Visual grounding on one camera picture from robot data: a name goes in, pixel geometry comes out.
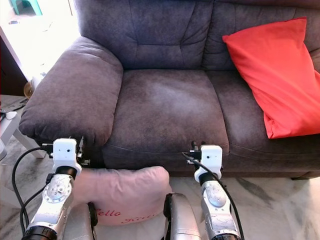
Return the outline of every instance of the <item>cable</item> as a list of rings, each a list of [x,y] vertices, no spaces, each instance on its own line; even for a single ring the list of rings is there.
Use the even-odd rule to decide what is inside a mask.
[[[16,185],[16,171],[17,171],[17,167],[19,165],[19,163],[21,162],[22,158],[24,156],[26,156],[27,154],[31,153],[31,152],[34,152],[34,151],[38,151],[38,150],[43,150],[43,147],[35,147],[35,148],[32,148],[32,149],[29,149],[27,151],[25,151],[24,153],[22,153],[19,158],[17,159],[17,161],[15,162],[14,166],[13,166],[13,169],[12,169],[12,178],[11,178],[11,181],[12,181],[12,186],[13,186],[13,191],[16,195],[16,198],[18,199],[19,201],[19,204],[21,206],[21,208],[24,207],[24,202],[22,201],[21,199],[21,196],[19,194],[19,191],[18,191],[18,188],[17,188],[17,185]],[[27,211],[26,209],[24,208],[23,210],[23,215],[24,215],[24,219],[25,219],[25,225],[28,226],[29,225],[29,218],[28,218],[28,214],[27,214]],[[21,225],[21,230],[22,230],[22,234],[25,233],[26,229],[25,229],[25,225],[24,225],[24,221],[23,219],[21,218],[20,219],[20,225]]]
[[[28,205],[28,203],[34,199],[39,193],[41,193],[44,189],[45,189],[46,186],[43,186],[43,188],[41,188],[39,191],[37,191],[35,194],[33,194],[27,201],[25,201],[25,203],[23,204],[23,206],[21,207],[21,210],[20,210],[20,223],[24,224],[24,219],[23,219],[23,214],[24,214],[24,211],[27,211],[26,210],[26,206]]]
[[[245,236],[244,236],[244,231],[242,229],[242,225],[241,225],[241,221],[240,221],[240,217],[239,217],[239,213],[238,213],[238,210],[237,210],[237,207],[236,207],[236,204],[233,200],[233,198],[231,197],[230,193],[228,192],[228,190],[226,189],[226,187],[223,185],[223,183],[216,177],[216,175],[210,171],[209,168],[207,168],[205,165],[201,164],[200,162],[198,162],[197,160],[193,159],[192,157],[188,156],[188,154],[186,152],[182,152],[182,155],[188,159],[189,161],[193,162],[195,165],[197,165],[198,167],[201,167],[203,168],[204,170],[206,170],[208,173],[210,173],[213,178],[219,183],[219,185],[222,187],[222,189],[224,190],[225,194],[228,196],[228,198],[230,199],[230,202],[231,202],[231,205],[232,205],[232,208],[234,210],[234,214],[235,214],[235,218],[236,218],[236,222],[237,222],[237,225],[239,227],[239,232],[240,232],[240,237],[241,237],[241,240],[245,240]]]

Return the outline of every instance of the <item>sofa backrest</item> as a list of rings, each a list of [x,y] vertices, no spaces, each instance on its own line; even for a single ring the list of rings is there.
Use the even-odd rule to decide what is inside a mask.
[[[75,0],[82,36],[125,69],[197,69],[213,0]]]
[[[307,16],[304,43],[309,52],[319,51],[320,0],[215,0],[202,66],[217,71],[236,69],[223,35],[303,16]]]

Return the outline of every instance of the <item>gray sofa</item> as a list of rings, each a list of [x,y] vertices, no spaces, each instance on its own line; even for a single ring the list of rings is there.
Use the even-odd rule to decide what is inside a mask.
[[[220,145],[226,177],[320,176],[320,134],[267,138],[223,35],[307,16],[320,71],[319,0],[76,0],[81,37],[37,87],[19,129],[85,138],[96,167],[189,176],[192,140]]]

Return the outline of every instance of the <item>pillow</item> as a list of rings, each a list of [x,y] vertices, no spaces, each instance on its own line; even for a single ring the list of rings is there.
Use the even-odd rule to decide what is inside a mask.
[[[163,212],[172,189],[169,174],[161,166],[137,171],[85,168],[74,181],[73,202],[93,202],[98,224],[138,223]]]
[[[307,18],[222,37],[263,110],[269,139],[320,133],[320,74],[304,44]]]

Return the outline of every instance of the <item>floor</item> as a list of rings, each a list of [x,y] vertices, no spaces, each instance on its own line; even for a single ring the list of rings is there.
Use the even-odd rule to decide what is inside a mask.
[[[8,155],[1,163],[1,183],[12,189],[10,175],[24,147],[12,138]],[[17,169],[17,186],[25,200],[44,185],[52,168],[48,157],[36,159],[28,155]],[[292,181],[288,178],[222,178],[237,205],[246,240],[319,240],[320,239],[320,177]],[[174,192],[185,194],[192,205],[202,239],[206,240],[200,187],[188,177],[171,178]],[[40,204],[37,197],[27,208],[32,216]],[[160,240],[165,219],[160,214],[148,221],[126,226],[98,226],[98,240]],[[21,239],[19,210],[0,203],[0,239]]]

